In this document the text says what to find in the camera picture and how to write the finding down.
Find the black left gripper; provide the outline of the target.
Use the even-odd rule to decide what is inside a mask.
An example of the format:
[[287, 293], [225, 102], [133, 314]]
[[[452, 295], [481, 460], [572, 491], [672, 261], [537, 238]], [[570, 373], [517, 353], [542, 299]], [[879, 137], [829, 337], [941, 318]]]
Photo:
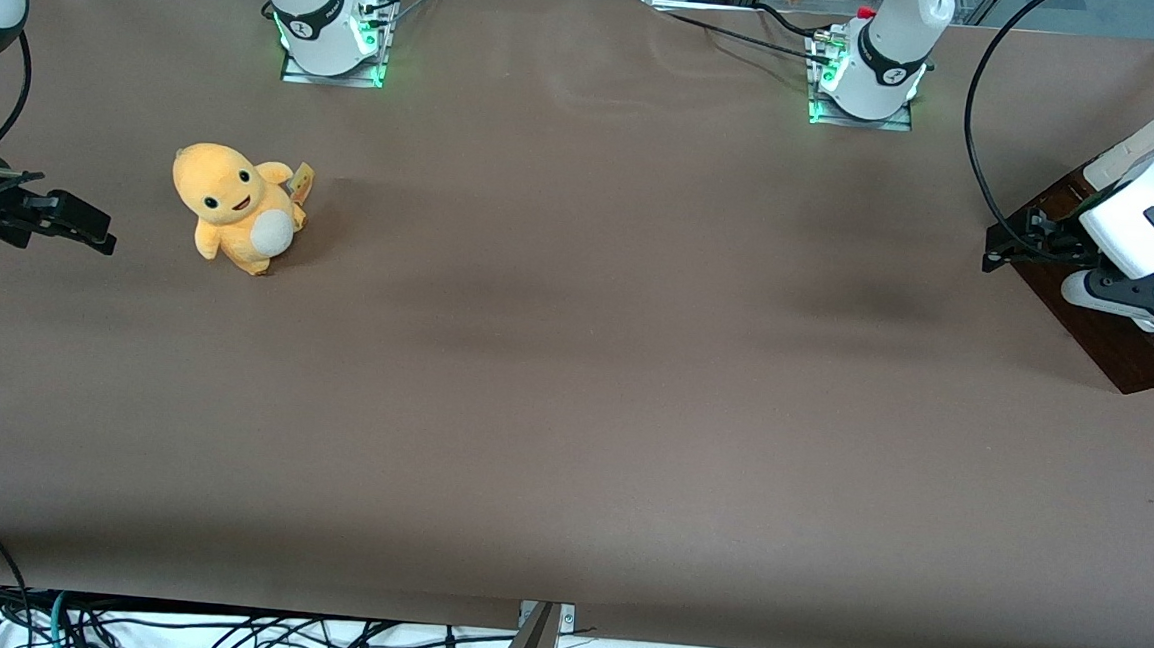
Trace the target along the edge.
[[[1046, 210], [1031, 208], [1029, 223], [1013, 224], [1012, 231], [994, 223], [984, 229], [980, 271], [1042, 261], [1093, 268], [1095, 250], [1095, 241], [1076, 216], [1052, 220]], [[1077, 308], [1126, 317], [1142, 332], [1154, 333], [1154, 274], [1127, 279], [1095, 268], [1081, 270], [1065, 278], [1061, 295]]]

